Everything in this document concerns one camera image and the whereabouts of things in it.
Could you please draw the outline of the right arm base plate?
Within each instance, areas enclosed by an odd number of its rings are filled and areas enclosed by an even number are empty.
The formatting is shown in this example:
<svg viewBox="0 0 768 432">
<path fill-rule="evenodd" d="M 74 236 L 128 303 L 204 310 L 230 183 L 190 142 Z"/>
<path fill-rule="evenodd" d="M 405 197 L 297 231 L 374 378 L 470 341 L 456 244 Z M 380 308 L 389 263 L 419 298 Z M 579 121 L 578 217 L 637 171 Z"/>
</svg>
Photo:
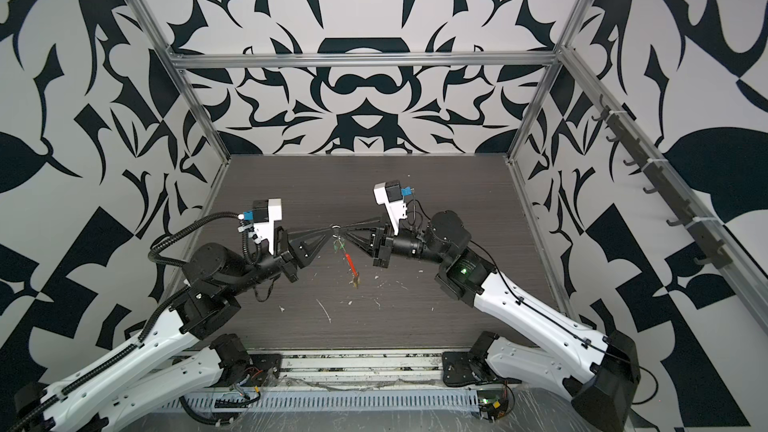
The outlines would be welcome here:
<svg viewBox="0 0 768 432">
<path fill-rule="evenodd" d="M 502 378 L 482 360 L 469 352 L 446 351 L 441 354 L 442 382 L 447 387 L 468 387 L 491 384 L 517 385 L 518 379 Z"/>
</svg>

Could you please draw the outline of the green key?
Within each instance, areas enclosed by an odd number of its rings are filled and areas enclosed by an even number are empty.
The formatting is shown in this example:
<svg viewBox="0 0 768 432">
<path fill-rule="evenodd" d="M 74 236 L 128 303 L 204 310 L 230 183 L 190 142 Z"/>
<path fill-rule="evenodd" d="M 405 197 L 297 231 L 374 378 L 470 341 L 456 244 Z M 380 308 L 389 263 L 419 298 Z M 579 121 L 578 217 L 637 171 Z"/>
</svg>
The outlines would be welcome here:
<svg viewBox="0 0 768 432">
<path fill-rule="evenodd" d="M 337 238 L 334 240 L 334 250 L 336 252 L 347 253 L 346 247 L 345 247 L 345 241 L 342 238 Z"/>
</svg>

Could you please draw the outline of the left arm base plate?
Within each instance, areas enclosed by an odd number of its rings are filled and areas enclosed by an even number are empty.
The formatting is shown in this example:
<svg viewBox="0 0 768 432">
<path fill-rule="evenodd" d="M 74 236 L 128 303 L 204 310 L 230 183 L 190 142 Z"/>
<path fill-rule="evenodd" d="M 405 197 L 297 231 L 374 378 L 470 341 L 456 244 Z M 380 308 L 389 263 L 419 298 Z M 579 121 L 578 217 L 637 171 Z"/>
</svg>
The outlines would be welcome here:
<svg viewBox="0 0 768 432">
<path fill-rule="evenodd" d="M 247 389 L 270 386 L 281 376 L 283 356 L 280 353 L 252 353 L 240 386 Z"/>
</svg>

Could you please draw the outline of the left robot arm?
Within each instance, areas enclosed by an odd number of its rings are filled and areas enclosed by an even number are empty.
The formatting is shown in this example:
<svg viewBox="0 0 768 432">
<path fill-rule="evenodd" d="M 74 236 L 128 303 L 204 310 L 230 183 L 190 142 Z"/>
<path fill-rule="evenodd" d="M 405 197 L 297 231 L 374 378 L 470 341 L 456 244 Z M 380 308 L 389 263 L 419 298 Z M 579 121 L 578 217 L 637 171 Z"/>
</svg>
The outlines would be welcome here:
<svg viewBox="0 0 768 432">
<path fill-rule="evenodd" d="M 296 281 L 340 227 L 289 232 L 243 249 L 200 246 L 179 265 L 186 284 L 162 302 L 136 335 L 70 376 L 33 382 L 14 398 L 13 431 L 117 431 L 154 408 L 210 386 L 245 380 L 250 355 L 221 328 L 241 309 L 238 296 L 286 276 Z"/>
</svg>

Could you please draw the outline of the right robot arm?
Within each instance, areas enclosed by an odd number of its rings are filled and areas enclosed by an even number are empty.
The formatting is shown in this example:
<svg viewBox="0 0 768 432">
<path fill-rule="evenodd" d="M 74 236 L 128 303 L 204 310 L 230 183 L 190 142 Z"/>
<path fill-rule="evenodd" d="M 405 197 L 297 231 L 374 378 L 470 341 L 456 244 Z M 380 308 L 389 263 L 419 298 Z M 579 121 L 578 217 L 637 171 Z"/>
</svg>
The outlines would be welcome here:
<svg viewBox="0 0 768 432">
<path fill-rule="evenodd" d="M 472 247 L 455 212 L 436 213 L 419 232 L 394 227 L 385 217 L 338 231 L 378 267 L 387 267 L 393 256 L 437 264 L 436 280 L 448 296 L 530 340 L 529 347 L 494 334 L 476 341 L 474 355 L 496 377 L 569 400 L 600 431 L 624 430 L 641 381 L 633 339 L 618 330 L 605 335 L 525 292 Z"/>
</svg>

